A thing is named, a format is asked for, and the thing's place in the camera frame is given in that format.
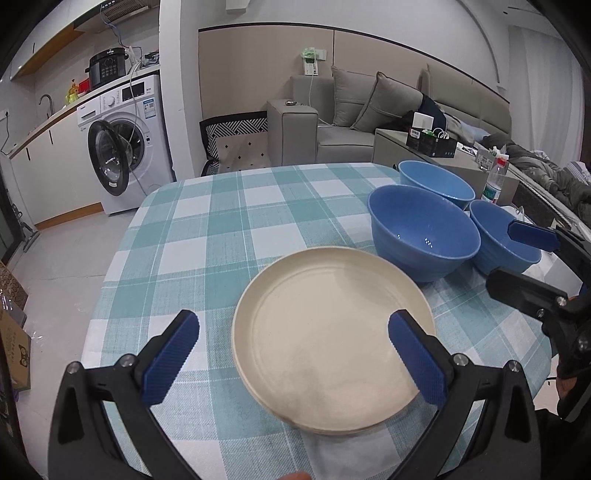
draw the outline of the water bottle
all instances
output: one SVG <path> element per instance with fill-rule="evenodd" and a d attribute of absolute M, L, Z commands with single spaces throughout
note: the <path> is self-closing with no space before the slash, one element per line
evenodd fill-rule
<path fill-rule="evenodd" d="M 503 183 L 505 182 L 505 167 L 509 157 L 507 155 L 499 154 L 496 158 L 495 165 L 491 168 L 491 172 L 486 179 L 484 192 L 482 192 L 482 200 L 496 203 L 501 195 Z"/>

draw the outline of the cardboard box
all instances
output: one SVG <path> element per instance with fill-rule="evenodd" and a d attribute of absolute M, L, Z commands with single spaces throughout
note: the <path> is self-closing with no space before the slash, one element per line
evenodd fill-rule
<path fill-rule="evenodd" d="M 15 390 L 31 388 L 31 337 L 18 326 L 6 310 L 0 309 L 0 335 L 6 353 L 8 370 Z"/>

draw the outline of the washing machine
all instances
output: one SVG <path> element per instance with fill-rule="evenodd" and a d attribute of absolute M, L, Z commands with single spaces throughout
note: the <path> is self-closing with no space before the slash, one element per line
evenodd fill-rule
<path fill-rule="evenodd" d="M 105 213 L 137 208 L 154 190 L 176 180 L 159 75 L 109 89 L 78 107 L 77 114 Z"/>

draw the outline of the blue gripper pad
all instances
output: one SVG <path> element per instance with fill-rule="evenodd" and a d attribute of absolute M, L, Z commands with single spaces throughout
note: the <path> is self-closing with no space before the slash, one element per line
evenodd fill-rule
<path fill-rule="evenodd" d="M 560 249 L 560 241 L 558 240 L 556 233 L 537 225 L 513 220 L 507 228 L 507 234 L 511 240 L 547 252 L 553 252 Z"/>
<path fill-rule="evenodd" d="M 182 322 L 144 371 L 141 384 L 144 405 L 157 405 L 164 401 L 199 338 L 197 315 L 187 310 L 186 312 Z"/>
<path fill-rule="evenodd" d="M 442 408 L 447 400 L 447 382 L 445 375 L 433 356 L 415 334 L 404 318 L 410 314 L 399 310 L 390 315 L 388 336 L 400 358 L 408 369 L 408 373 L 426 402 Z"/>

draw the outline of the white cable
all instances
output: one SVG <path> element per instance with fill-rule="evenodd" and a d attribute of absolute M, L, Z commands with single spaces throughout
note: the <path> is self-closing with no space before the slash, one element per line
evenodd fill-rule
<path fill-rule="evenodd" d="M 115 36 L 117 37 L 117 40 L 119 41 L 119 45 L 121 45 L 124 49 L 126 49 L 129 52 L 129 61 L 132 64 L 131 65 L 131 69 L 129 71 L 129 90 L 131 92 L 131 98 L 134 101 L 134 110 L 135 110 L 134 127 L 131 129 L 131 135 L 129 136 L 129 140 L 127 140 L 124 137 L 121 137 L 121 138 L 123 138 L 127 142 L 127 144 L 129 145 L 129 149 L 131 150 L 131 161 L 133 163 L 133 160 L 134 160 L 134 149 L 131 146 L 131 141 L 132 141 L 132 139 L 134 137 L 135 129 L 136 129 L 137 125 L 138 125 L 138 102 L 135 101 L 134 87 L 133 87 L 131 81 L 134 78 L 135 71 L 139 68 L 139 65 L 142 63 L 141 60 L 142 60 L 142 58 L 144 56 L 144 51 L 142 50 L 142 47 L 128 47 L 127 45 L 124 45 L 123 44 L 123 41 L 121 40 L 121 32 L 119 32 L 119 29 L 116 26 L 114 26 L 113 24 L 107 22 L 107 20 L 105 19 L 105 15 L 103 13 L 103 7 L 100 8 L 100 19 L 115 34 Z M 137 58 L 135 57 L 134 48 L 139 48 L 139 55 L 140 55 L 139 60 L 137 60 Z M 133 170 L 131 170 L 131 165 L 129 165 L 129 170 L 133 174 L 133 176 L 135 178 L 135 181 L 139 185 L 139 188 L 142 189 L 142 192 L 147 197 L 148 194 L 144 190 L 144 187 L 142 187 L 142 184 L 140 183 L 138 177 L 135 175 L 135 172 Z"/>
<path fill-rule="evenodd" d="M 308 106 L 309 107 L 312 107 L 312 100 L 311 100 L 311 98 L 312 98 L 312 83 L 314 82 L 314 77 L 315 76 L 316 75 L 312 75 L 312 78 L 310 79 L 310 91 L 308 92 Z M 332 125 L 330 123 L 325 122 L 324 120 L 322 120 L 320 118 L 320 115 L 318 115 L 318 120 L 320 120 L 322 123 L 328 125 L 329 127 L 332 127 Z"/>
<path fill-rule="evenodd" d="M 131 141 L 132 141 L 132 139 L 133 139 L 133 137 L 134 137 L 135 129 L 136 129 L 137 125 L 138 125 L 138 102 L 136 102 L 136 101 L 135 101 L 134 88 L 133 88 L 133 85 L 132 85 L 132 83 L 131 83 L 131 80 L 133 79 L 134 73 L 135 73 L 135 71 L 138 69 L 138 66 L 140 65 L 140 63 L 141 63 L 140 61 L 139 61 L 139 62 L 137 62 L 137 63 L 136 63 L 134 66 L 133 66 L 133 68 L 131 69 L 131 73 L 129 74 L 129 89 L 130 89 L 130 91 L 131 91 L 131 98 L 132 98 L 132 100 L 134 101 L 134 110 L 135 110 L 134 127 L 133 127 L 133 128 L 132 128 L 132 130 L 131 130 L 131 135 L 129 136 L 129 140 L 127 141 L 128 145 L 129 145 L 129 148 L 131 149 L 131 161 L 132 161 L 132 163 L 133 163 L 133 160 L 134 160 L 134 149 L 133 149 L 133 147 L 131 146 Z M 138 131 L 139 131 L 139 134 L 140 134 L 141 136 L 143 136 L 143 133 L 141 132 L 141 130 L 139 130 L 139 129 L 138 129 Z M 131 171 L 131 173 L 134 175 L 135 181 L 138 183 L 138 185 L 139 185 L 139 188 L 141 188 L 141 189 L 142 189 L 142 192 L 143 192 L 143 193 L 144 193 L 144 195 L 146 195 L 146 197 L 147 197 L 147 196 L 148 196 L 148 194 L 147 194 L 147 193 L 146 193 L 146 191 L 144 190 L 144 187 L 142 187 L 142 184 L 141 184 L 141 182 L 139 181 L 139 178 L 138 178 L 138 177 L 135 175 L 135 172 L 134 172 L 133 170 L 131 170 L 131 165 L 129 166 L 129 170 L 130 170 L 130 171 Z"/>

